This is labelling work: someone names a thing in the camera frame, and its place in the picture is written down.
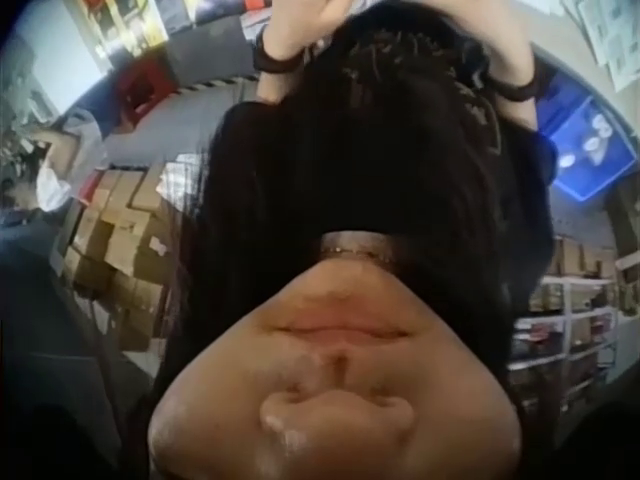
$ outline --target nose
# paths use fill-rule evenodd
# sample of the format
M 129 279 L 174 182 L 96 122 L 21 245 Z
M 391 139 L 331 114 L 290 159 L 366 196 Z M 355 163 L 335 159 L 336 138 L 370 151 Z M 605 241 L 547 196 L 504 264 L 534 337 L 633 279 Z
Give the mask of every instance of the nose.
M 388 478 L 414 423 L 404 399 L 327 390 L 299 399 L 274 393 L 262 426 L 276 441 L 284 478 Z

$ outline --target person in background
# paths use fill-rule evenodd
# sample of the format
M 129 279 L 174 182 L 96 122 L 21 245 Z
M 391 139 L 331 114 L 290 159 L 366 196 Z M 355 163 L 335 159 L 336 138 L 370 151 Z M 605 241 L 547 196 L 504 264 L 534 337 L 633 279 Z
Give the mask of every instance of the person in background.
M 540 478 L 508 382 L 556 152 L 505 0 L 276 0 L 182 232 L 131 478 Z M 333 35 L 304 64 L 304 52 Z

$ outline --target black wristband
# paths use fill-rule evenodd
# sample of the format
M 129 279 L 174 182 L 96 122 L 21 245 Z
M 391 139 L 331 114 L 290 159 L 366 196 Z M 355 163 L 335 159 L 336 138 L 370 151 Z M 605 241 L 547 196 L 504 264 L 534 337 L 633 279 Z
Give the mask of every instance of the black wristband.
M 538 95 L 540 89 L 540 82 L 538 81 L 537 68 L 534 71 L 533 79 L 526 85 L 515 86 L 508 83 L 501 82 L 489 75 L 489 71 L 485 71 L 484 84 L 493 90 L 501 97 L 516 103 L 526 102 L 535 98 Z
M 256 37 L 253 47 L 253 68 L 258 72 L 284 74 L 295 72 L 304 62 L 304 50 L 289 60 L 276 60 L 269 56 L 264 49 L 264 28 Z

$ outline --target woman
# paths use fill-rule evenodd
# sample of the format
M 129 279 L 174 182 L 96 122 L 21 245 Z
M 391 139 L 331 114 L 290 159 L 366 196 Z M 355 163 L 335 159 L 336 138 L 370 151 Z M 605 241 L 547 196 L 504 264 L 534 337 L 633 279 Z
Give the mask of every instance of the woman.
M 168 477 L 494 479 L 533 458 L 507 382 L 552 250 L 529 42 L 504 0 L 341 26 L 351 3 L 274 2 L 261 102 L 212 143 L 144 407 Z

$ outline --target person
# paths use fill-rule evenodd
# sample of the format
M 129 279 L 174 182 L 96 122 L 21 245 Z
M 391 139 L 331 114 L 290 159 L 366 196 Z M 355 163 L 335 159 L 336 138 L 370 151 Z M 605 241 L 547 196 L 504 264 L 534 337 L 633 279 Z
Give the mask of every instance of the person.
M 505 0 L 351 5 L 274 1 L 259 100 L 183 222 L 131 476 L 498 479 L 548 453 L 551 409 L 508 382 L 553 250 L 530 43 Z

